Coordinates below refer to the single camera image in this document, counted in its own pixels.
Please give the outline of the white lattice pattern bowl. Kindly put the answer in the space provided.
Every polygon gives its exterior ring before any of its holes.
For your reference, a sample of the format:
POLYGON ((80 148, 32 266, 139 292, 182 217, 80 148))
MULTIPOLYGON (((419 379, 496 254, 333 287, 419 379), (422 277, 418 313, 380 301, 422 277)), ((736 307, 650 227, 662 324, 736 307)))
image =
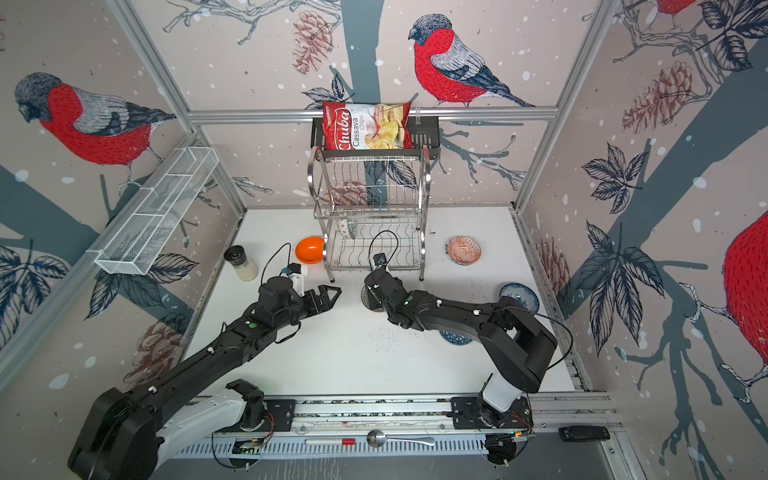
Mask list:
POLYGON ((361 302, 366 309, 373 312, 383 312, 384 308, 382 304, 375 298, 367 286, 363 286, 361 289, 361 302))

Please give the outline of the orange plastic bowl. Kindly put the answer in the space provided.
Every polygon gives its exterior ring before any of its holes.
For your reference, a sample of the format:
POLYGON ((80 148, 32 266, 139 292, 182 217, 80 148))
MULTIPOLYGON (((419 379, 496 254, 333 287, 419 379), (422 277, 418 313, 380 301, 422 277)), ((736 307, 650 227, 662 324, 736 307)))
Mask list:
POLYGON ((325 242, 320 236, 302 239, 295 247, 296 259, 304 265, 314 265, 323 261, 325 242))

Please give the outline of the red patterned ceramic bowl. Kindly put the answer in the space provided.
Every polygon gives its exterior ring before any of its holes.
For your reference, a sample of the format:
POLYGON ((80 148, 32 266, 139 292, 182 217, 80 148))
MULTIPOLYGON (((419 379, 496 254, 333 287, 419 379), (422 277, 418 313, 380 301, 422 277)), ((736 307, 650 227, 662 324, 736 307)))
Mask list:
POLYGON ((482 256, 480 244, 468 236, 456 236, 445 245, 446 254, 457 265, 469 266, 482 256))

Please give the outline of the steel wire dish rack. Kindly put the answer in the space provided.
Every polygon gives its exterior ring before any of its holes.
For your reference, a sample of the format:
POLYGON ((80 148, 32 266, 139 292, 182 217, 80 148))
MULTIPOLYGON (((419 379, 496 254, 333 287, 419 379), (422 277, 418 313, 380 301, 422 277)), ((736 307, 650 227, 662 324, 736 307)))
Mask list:
POLYGON ((325 242, 322 261, 331 282, 338 272, 368 271, 385 253, 387 268, 426 270, 431 159, 426 147, 395 150, 312 149, 307 166, 313 216, 325 242), (343 238, 337 221, 355 218, 357 236, 343 238))

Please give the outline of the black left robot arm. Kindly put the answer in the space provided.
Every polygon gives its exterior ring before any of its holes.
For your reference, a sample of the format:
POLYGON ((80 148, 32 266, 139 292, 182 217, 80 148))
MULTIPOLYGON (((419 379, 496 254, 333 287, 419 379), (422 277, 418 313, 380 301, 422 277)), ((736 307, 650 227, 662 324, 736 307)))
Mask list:
POLYGON ((331 310, 341 289, 321 285, 298 293, 291 279, 272 277, 259 296, 206 347, 169 371, 122 392, 112 388, 91 406, 67 466, 82 479, 147 479, 171 439, 161 432, 189 401, 277 341, 280 329, 331 310))

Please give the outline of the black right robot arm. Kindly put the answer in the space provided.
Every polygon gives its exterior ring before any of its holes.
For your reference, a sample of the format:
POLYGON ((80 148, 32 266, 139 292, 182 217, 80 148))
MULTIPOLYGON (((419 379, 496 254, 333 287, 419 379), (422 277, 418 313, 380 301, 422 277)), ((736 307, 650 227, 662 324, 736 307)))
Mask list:
POLYGON ((496 426, 524 393, 539 391, 558 341, 535 315, 510 297, 470 304, 427 291, 408 291, 380 267, 364 280, 369 300, 403 329, 446 331, 478 341, 493 362, 492 374, 476 401, 478 416, 496 426))

